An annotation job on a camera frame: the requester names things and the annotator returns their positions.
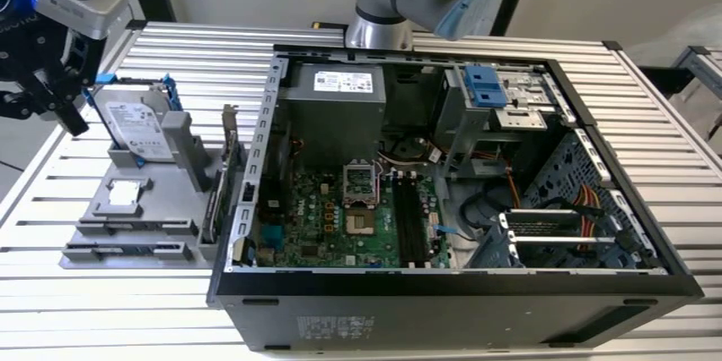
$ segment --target metal rail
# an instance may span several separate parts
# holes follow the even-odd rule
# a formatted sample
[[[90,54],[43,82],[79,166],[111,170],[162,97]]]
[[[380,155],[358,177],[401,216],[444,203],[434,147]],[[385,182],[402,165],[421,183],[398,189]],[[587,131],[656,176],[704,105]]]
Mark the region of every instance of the metal rail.
[[[142,32],[127,32],[106,69],[149,79],[170,73],[193,115],[193,132],[208,146],[220,146],[226,103],[237,107],[241,140],[252,136],[273,43],[341,46],[342,35],[336,30],[150,23]],[[705,298],[593,350],[304,357],[722,358],[722,229],[715,227],[722,223],[722,163],[623,52],[611,52],[600,42],[470,37],[449,43],[426,34],[416,35],[414,44],[422,52],[559,61]],[[73,222],[109,165],[105,131],[93,112],[83,114],[90,131],[75,138],[53,132],[0,205],[0,350],[17,349],[0,358],[249,356],[224,312],[205,308],[209,271],[65,271],[57,266]]]

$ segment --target floor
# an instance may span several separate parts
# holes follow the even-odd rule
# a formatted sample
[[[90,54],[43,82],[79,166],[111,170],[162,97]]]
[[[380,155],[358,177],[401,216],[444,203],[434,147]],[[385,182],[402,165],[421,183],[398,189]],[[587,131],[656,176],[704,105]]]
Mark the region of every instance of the floor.
[[[35,116],[25,121],[0,118],[0,161],[25,168],[53,128],[54,121],[45,122]],[[0,164],[0,200],[18,176],[19,171]]]

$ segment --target green circuit board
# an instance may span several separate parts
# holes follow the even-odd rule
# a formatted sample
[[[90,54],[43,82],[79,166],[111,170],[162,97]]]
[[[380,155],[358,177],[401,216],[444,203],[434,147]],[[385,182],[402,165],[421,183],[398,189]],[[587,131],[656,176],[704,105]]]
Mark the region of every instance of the green circuit board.
[[[276,267],[358,267],[397,268],[397,230],[393,217],[393,194],[389,178],[378,179],[378,203],[374,208],[344,208],[342,172],[304,171],[293,177],[289,191],[289,222],[284,227],[282,245],[273,251],[265,264]],[[428,214],[437,211],[433,182],[421,178],[417,193],[426,206],[418,208],[424,236],[429,231]],[[426,247],[430,239],[426,236]],[[437,255],[429,255],[428,263],[448,267],[445,238],[437,240]]]

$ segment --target motherboard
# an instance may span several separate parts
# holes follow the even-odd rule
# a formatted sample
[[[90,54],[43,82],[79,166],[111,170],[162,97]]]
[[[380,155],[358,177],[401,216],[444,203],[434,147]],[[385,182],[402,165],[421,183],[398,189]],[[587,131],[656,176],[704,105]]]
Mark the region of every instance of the motherboard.
[[[258,265],[446,268],[433,182],[400,174],[364,173],[360,166],[294,172],[285,225],[261,228]],[[349,203],[349,195],[370,194]]]

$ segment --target power supply label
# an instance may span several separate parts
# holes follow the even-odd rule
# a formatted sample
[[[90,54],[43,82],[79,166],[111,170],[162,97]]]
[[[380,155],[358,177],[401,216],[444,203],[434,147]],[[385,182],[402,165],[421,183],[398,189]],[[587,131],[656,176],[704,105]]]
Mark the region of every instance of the power supply label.
[[[123,101],[109,101],[105,109],[127,149],[149,161],[172,159],[153,110],[141,103]]]
[[[373,77],[358,72],[318,71],[313,79],[317,92],[373,93]]]
[[[374,322],[374,316],[298,316],[296,319],[304,340],[366,339]]]

